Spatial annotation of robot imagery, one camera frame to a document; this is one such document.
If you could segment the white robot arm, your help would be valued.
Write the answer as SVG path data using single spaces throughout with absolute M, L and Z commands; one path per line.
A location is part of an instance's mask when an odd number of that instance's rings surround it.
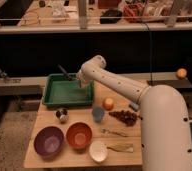
M 81 85 L 95 80 L 137 104 L 141 117 L 143 171 L 192 171 L 192 138 L 183 96 L 168 85 L 150 86 L 105 70 L 96 55 L 81 65 Z

